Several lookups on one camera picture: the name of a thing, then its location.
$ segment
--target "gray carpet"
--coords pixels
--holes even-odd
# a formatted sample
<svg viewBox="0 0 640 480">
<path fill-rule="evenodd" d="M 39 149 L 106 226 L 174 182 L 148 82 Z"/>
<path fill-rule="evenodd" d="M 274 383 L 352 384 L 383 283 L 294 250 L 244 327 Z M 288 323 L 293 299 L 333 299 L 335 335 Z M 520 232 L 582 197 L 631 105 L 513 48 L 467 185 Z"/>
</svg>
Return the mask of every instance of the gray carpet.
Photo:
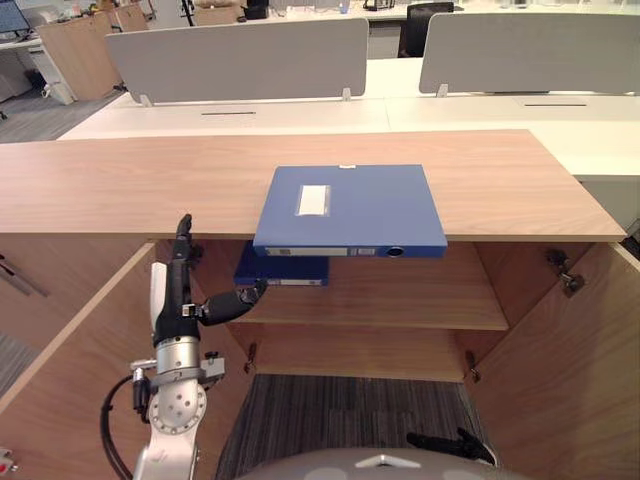
<svg viewBox="0 0 640 480">
<path fill-rule="evenodd" d="M 0 333 L 0 397 L 37 355 L 34 349 Z"/>
<path fill-rule="evenodd" d="M 408 432 L 488 443 L 463 385 L 258 375 L 220 458 L 216 480 L 322 448 L 406 447 Z"/>
<path fill-rule="evenodd" d="M 121 95 L 113 92 L 100 100 L 62 105 L 31 90 L 0 103 L 9 118 L 0 120 L 0 143 L 55 140 Z"/>
</svg>

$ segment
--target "gray desk divider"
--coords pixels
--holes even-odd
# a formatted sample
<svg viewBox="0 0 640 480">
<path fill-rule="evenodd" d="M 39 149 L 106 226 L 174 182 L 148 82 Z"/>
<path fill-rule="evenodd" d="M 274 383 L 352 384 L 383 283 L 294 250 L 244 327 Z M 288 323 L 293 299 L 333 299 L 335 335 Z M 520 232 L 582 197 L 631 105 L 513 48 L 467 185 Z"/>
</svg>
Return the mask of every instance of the gray desk divider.
<svg viewBox="0 0 640 480">
<path fill-rule="evenodd" d="M 640 16 L 443 13 L 431 18 L 420 91 L 640 91 Z"/>
<path fill-rule="evenodd" d="M 246 23 L 107 35 L 135 101 L 259 100 L 362 95 L 364 18 Z"/>
</svg>

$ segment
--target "robotic arm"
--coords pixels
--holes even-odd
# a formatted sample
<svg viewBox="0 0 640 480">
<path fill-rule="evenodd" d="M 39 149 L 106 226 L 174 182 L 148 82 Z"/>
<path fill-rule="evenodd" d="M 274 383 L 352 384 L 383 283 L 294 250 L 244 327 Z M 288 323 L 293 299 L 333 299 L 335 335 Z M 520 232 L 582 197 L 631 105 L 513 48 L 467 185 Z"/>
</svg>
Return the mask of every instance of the robotic arm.
<svg viewBox="0 0 640 480">
<path fill-rule="evenodd" d="M 134 409 L 151 424 L 151 441 L 141 452 L 133 478 L 192 479 L 198 460 L 196 432 L 207 409 L 203 385 L 224 375 L 224 359 L 207 353 L 200 359 L 198 323 L 231 321 L 251 310 L 267 289 L 252 288 L 215 295 L 202 305 L 191 299 L 189 270 L 202 250 L 192 244 L 191 215 L 180 221 L 168 264 L 151 270 L 151 328 L 156 358 L 131 364 Z M 145 371 L 156 368 L 150 381 Z"/>
</svg>

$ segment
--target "white label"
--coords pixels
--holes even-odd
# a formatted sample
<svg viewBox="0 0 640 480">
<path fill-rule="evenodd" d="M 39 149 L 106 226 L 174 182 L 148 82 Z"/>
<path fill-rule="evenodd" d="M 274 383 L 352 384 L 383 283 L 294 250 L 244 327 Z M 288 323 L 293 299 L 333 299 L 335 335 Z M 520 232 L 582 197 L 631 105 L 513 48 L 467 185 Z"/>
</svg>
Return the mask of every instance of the white label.
<svg viewBox="0 0 640 480">
<path fill-rule="evenodd" d="M 347 248 L 273 248 L 267 247 L 267 255 L 274 257 L 346 257 L 349 255 Z"/>
<path fill-rule="evenodd" d="M 358 253 L 356 255 L 365 256 L 365 257 L 372 257 L 375 254 L 376 254 L 376 249 L 375 248 L 359 248 L 358 249 Z"/>
<path fill-rule="evenodd" d="M 305 285 L 322 285 L 320 280 L 297 280 L 294 278 L 283 278 L 280 280 L 280 285 L 300 287 Z"/>
<path fill-rule="evenodd" d="M 298 215 L 325 215 L 327 213 L 328 185 L 303 185 Z"/>
</svg>

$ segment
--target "white desk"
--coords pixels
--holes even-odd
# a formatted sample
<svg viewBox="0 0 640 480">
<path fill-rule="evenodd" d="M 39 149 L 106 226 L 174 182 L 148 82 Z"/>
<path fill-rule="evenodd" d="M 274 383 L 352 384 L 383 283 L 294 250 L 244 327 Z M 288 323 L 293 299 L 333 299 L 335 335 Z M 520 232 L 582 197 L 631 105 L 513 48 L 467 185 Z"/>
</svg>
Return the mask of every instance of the white desk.
<svg viewBox="0 0 640 480">
<path fill-rule="evenodd" d="M 369 60 L 365 95 L 142 107 L 123 95 L 60 140 L 527 129 L 625 228 L 640 216 L 640 97 L 421 95 L 422 59 Z M 536 103 L 584 104 L 579 107 Z M 203 113 L 255 112 L 241 115 Z"/>
<path fill-rule="evenodd" d="M 363 8 L 363 1 L 351 2 L 349 11 L 340 14 L 337 9 L 316 12 L 313 7 L 293 7 L 288 11 L 275 11 L 273 8 L 269 12 L 269 17 L 263 20 L 251 20 L 251 22 L 283 22 L 287 20 L 318 20 L 320 18 L 342 18 L 342 17 L 364 17 L 370 22 L 389 22 L 406 20 L 407 7 L 409 4 L 396 4 L 393 8 L 372 12 Z M 482 13 L 482 12 L 522 12 L 522 13 L 611 13 L 639 15 L 640 4 L 634 5 L 591 5 L 591 4 L 563 4 L 563 5 L 529 5 L 527 8 L 501 8 L 498 2 L 487 2 L 479 0 L 458 2 L 458 6 L 463 10 L 456 13 Z"/>
<path fill-rule="evenodd" d="M 22 48 L 39 47 L 42 45 L 42 40 L 38 38 L 32 38 L 31 40 L 25 40 L 24 42 L 10 42 L 0 43 L 0 52 L 7 50 L 20 50 Z"/>
</svg>

